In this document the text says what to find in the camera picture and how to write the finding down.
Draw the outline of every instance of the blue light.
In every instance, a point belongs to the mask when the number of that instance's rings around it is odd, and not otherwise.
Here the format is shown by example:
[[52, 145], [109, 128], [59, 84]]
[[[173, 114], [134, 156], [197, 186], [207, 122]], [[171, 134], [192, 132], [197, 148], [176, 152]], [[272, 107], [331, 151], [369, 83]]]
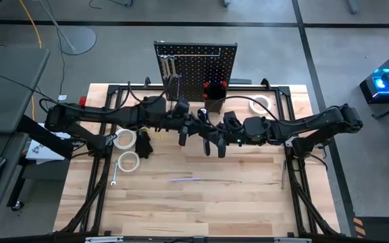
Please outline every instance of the blue light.
[[385, 88], [385, 84], [384, 84], [384, 81], [382, 81], [382, 79], [377, 79], [377, 80], [375, 81], [375, 83], [376, 83], [376, 86], [377, 86], [378, 88]]

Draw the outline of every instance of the yellow cable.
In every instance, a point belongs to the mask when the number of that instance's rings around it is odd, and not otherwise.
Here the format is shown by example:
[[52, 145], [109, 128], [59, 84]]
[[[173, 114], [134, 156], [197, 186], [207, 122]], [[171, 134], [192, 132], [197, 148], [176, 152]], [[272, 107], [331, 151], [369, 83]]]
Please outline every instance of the yellow cable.
[[32, 20], [31, 15], [30, 15], [30, 12], [29, 12], [28, 9], [25, 7], [24, 2], [23, 2], [22, 0], [19, 0], [19, 2], [20, 2], [20, 5], [22, 5], [22, 7], [24, 8], [26, 15], [27, 15], [28, 18], [30, 19], [31, 24], [32, 24], [32, 27], [34, 27], [35, 33], [37, 34], [38, 45], [39, 45], [39, 47], [40, 47], [40, 49], [41, 49], [41, 38], [40, 38], [40, 34], [38, 33], [37, 27], [35, 26], [34, 20]]
[[[37, 39], [38, 39], [38, 46], [39, 46], [40, 49], [41, 49], [41, 38], [40, 38], [40, 33], [38, 33], [38, 30], [37, 30], [37, 27], [35, 26], [34, 20], [32, 20], [31, 15], [30, 15], [30, 12], [28, 11], [28, 9], [26, 8], [26, 6], [24, 5], [24, 2], [23, 2], [22, 0], [19, 0], [19, 2], [20, 2], [20, 5], [22, 5], [22, 7], [24, 8], [26, 15], [27, 15], [28, 18], [30, 19], [31, 24], [32, 24], [32, 27], [34, 27], [35, 34], [37, 35]], [[33, 95], [31, 95], [32, 120], [35, 121], [35, 104], [34, 104], [34, 96], [33, 96]]]

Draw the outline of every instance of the gray desk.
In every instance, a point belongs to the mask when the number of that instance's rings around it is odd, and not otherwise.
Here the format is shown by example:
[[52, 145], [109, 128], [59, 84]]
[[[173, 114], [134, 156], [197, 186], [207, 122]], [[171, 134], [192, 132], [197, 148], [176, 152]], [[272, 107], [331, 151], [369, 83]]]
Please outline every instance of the gray desk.
[[[35, 88], [49, 58], [48, 50], [0, 48], [0, 75]], [[0, 204], [26, 143], [27, 134], [15, 133], [32, 91], [0, 78], [0, 156], [7, 159], [0, 181]], [[3, 154], [2, 149], [8, 141]]]

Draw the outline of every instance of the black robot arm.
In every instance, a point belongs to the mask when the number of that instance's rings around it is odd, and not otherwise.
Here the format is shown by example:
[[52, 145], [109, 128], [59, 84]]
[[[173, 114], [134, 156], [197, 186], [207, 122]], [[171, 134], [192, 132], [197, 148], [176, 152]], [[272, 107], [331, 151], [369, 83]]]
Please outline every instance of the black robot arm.
[[223, 122], [213, 126], [208, 121], [208, 113], [199, 109], [196, 115], [189, 113], [189, 103], [180, 98], [172, 110], [166, 111], [163, 97], [145, 97], [142, 103], [117, 110], [83, 107], [75, 104], [56, 104], [50, 108], [45, 127], [52, 132], [66, 132], [85, 139], [92, 155], [105, 156], [109, 137], [91, 134], [77, 122], [98, 122], [116, 124], [122, 128], [137, 130], [141, 127], [155, 128], [156, 131], [175, 130], [180, 134], [179, 145], [184, 146], [187, 136], [198, 134], [207, 142], [217, 146], [219, 157], [225, 157], [229, 144], [265, 143], [279, 145], [297, 134], [317, 130], [305, 138], [293, 138], [292, 146], [297, 157], [306, 157], [319, 143], [326, 143], [339, 133], [358, 132], [363, 122], [354, 108], [347, 104], [334, 106], [317, 115], [294, 121], [272, 120], [265, 117], [248, 117], [243, 123], [235, 112], [224, 113]]

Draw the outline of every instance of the red clamp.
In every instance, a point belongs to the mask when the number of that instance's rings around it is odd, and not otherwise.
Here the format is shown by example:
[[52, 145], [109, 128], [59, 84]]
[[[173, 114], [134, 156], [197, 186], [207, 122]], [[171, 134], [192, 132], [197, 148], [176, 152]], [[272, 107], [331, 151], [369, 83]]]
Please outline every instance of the red clamp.
[[80, 105], [81, 107], [84, 107], [84, 106], [86, 105], [86, 97], [85, 97], [85, 96], [80, 97], [79, 105]]

